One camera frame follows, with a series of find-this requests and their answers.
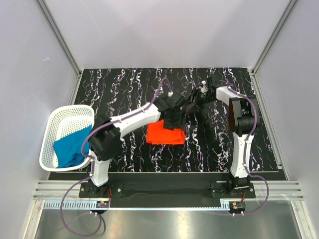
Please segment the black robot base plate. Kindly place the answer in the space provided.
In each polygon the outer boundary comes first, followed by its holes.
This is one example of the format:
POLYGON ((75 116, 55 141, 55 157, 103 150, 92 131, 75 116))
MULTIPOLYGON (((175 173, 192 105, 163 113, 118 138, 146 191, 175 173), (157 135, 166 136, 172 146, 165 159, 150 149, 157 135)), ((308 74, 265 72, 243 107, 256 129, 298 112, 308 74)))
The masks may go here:
POLYGON ((111 172, 109 180, 97 187, 92 182, 80 185, 79 197, 110 199, 124 202, 199 202, 209 200, 241 200, 256 197, 253 185, 231 190, 229 173, 125 173, 111 172))

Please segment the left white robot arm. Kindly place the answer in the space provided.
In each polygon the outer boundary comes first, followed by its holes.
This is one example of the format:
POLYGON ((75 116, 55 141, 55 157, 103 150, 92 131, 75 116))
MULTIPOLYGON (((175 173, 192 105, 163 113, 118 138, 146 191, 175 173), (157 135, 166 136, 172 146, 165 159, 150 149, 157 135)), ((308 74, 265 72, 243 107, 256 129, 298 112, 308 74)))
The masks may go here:
POLYGON ((184 144, 185 104, 183 96, 157 98, 130 113, 99 119, 88 140, 94 160, 90 191, 96 197, 107 193, 110 161, 121 151, 121 139, 134 130, 146 125, 147 143, 150 144, 184 144))

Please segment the orange t-shirt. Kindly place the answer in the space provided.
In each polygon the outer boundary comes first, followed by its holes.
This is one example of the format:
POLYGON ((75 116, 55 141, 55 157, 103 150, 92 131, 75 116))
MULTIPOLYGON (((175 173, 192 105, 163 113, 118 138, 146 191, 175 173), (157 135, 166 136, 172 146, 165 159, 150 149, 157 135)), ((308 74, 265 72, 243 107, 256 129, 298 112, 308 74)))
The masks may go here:
POLYGON ((184 130, 164 128, 164 120, 148 124, 146 142, 152 145, 167 144, 180 145, 185 143, 184 130))

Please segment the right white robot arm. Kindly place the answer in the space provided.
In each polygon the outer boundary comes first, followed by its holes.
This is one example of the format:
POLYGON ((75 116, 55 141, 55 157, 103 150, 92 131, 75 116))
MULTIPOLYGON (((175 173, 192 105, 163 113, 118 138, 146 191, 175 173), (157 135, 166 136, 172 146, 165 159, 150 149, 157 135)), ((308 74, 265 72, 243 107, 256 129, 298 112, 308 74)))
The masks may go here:
POLYGON ((234 178, 247 178, 250 176, 251 144, 259 123, 257 98, 243 95, 230 86, 196 88, 187 98, 195 111, 202 110, 205 104, 212 101, 221 101, 229 107, 228 123, 234 142, 230 173, 234 178))

